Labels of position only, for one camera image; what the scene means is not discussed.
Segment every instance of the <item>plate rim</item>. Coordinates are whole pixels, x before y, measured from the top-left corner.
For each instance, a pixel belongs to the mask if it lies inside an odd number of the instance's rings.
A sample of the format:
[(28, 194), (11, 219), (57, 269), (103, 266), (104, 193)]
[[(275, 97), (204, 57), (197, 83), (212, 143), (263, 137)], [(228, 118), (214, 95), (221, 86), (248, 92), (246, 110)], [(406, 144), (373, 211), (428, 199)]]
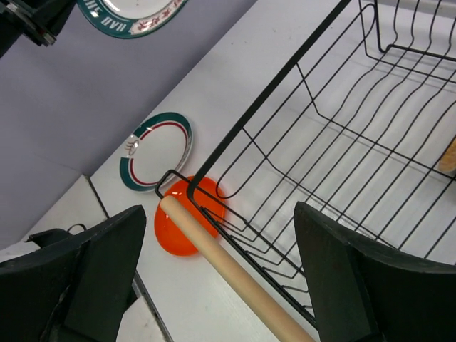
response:
[[(174, 116), (174, 117), (178, 117), (180, 120), (182, 120), (182, 122), (184, 123), (181, 123), (175, 119), (172, 119), (172, 118), (167, 118), (169, 116)], [(150, 128), (154, 125), (157, 125), (157, 124), (160, 124), (160, 123), (166, 123), (166, 122), (174, 122), (174, 123), (178, 123), (180, 124), (183, 129), (185, 130), (185, 133), (187, 135), (187, 142), (185, 144), (185, 149), (182, 153), (182, 156), (178, 162), (178, 164), (175, 166), (175, 170), (176, 171), (179, 171), (180, 169), (182, 169), (182, 167), (184, 166), (184, 164), (186, 163), (188, 157), (190, 156), (190, 152), (192, 150), (192, 147), (193, 147), (193, 129), (192, 129), (192, 125), (190, 123), (190, 121), (182, 114), (180, 113), (176, 113), (176, 112), (163, 112), (163, 113), (158, 113), (157, 115), (154, 115), (146, 120), (144, 120), (141, 124), (139, 124), (139, 126), (136, 127), (136, 129), (133, 131), (133, 133), (131, 133), (124, 141), (124, 143), (122, 144), (123, 147), (125, 147), (126, 150), (129, 150), (130, 148), (125, 145), (128, 143), (128, 140), (131, 139), (132, 136), (135, 136), (136, 138), (140, 138), (140, 136), (138, 135), (142, 135), (144, 133), (144, 129), (146, 128)], [(156, 186), (157, 186), (157, 183), (160, 181), (160, 178), (162, 177), (162, 175), (160, 175), (160, 177), (157, 179), (157, 182), (155, 182), (155, 184), (153, 185), (140, 185), (138, 184), (136, 181), (134, 181), (134, 179), (132, 179), (132, 177), (130, 176), (130, 172), (129, 172), (129, 169), (130, 169), (130, 161), (133, 162), (133, 157), (120, 157), (120, 162), (119, 162), (119, 173), (120, 173), (120, 178), (123, 182), (123, 184), (130, 190), (132, 191), (136, 191), (136, 192), (150, 192), (150, 191), (153, 191)], [(168, 183), (169, 181), (171, 181), (172, 177), (169, 177), (165, 183)]]
[[(158, 12), (137, 19), (119, 16), (107, 7), (103, 0), (78, 0), (78, 7), (92, 26), (107, 36), (119, 39), (135, 39), (161, 29), (179, 13), (187, 2), (188, 0), (169, 0), (168, 4)], [(166, 17), (163, 17), (162, 14), (166, 9), (171, 9), (172, 11)], [(132, 30), (135, 29), (139, 30), (139, 32), (132, 33)]]

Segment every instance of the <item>dish rack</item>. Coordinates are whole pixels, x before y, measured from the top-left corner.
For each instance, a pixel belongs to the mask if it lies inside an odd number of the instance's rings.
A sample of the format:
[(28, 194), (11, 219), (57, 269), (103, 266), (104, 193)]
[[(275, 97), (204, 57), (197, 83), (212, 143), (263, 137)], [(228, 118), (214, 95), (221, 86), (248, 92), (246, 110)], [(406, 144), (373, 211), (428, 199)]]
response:
[[(187, 180), (199, 211), (315, 327), (298, 201), (456, 262), (455, 176), (437, 169), (456, 133), (456, 19), (441, 0), (421, 2), (340, 1)], [(186, 180), (170, 170), (159, 196), (172, 175)], [(223, 219), (193, 200), (205, 176), (226, 194)]]

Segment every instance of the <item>orange plate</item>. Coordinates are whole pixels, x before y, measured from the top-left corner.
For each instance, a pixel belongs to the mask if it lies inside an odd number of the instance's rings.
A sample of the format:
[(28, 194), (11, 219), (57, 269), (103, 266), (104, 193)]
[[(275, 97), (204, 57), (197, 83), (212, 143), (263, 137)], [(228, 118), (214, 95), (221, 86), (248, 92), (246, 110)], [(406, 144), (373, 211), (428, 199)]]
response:
[[(187, 187), (188, 183), (184, 180), (180, 180), (171, 188), (166, 191), (165, 196), (176, 197), (180, 204), (189, 211), (192, 216), (198, 220), (198, 222), (213, 236), (218, 235), (217, 230), (202, 216), (200, 211), (187, 198)], [(199, 184), (199, 187), (212, 196), (216, 197), (221, 203), (225, 203), (224, 199), (217, 196), (215, 192), (216, 183), (208, 177), (204, 177)], [(223, 191), (219, 189), (221, 196), (224, 196)], [(203, 194), (199, 190), (195, 190), (195, 201), (201, 207), (207, 208), (210, 212), (215, 213), (214, 218), (217, 221), (222, 221), (225, 214), (225, 208), (215, 202), (212, 198)], [(179, 228), (171, 221), (171, 219), (163, 212), (158, 206), (157, 212), (155, 213), (155, 236), (157, 237), (160, 246), (171, 254), (179, 256), (188, 256), (198, 252), (197, 248), (185, 237)]]

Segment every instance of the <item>white plate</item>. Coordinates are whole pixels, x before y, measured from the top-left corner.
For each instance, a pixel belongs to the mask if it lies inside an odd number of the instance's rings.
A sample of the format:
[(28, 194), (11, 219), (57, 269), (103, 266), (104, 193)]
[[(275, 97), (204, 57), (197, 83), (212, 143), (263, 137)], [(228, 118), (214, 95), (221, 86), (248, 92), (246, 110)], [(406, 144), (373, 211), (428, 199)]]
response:
[(187, 0), (78, 0), (98, 30), (116, 38), (139, 38), (165, 25)]
[(170, 169), (179, 170), (192, 147), (192, 129), (178, 113), (161, 113), (143, 122), (125, 141), (119, 171), (135, 191), (151, 191)]

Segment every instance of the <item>wooden object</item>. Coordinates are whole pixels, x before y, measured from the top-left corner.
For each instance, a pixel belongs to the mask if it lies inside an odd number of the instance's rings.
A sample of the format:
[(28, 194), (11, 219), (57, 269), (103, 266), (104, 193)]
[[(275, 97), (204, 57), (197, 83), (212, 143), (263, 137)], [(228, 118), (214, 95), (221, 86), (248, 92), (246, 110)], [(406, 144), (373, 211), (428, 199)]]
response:
[(445, 151), (442, 159), (440, 159), (438, 168), (441, 172), (452, 172), (456, 170), (456, 138)]
[(160, 206), (281, 342), (315, 342), (174, 197)]

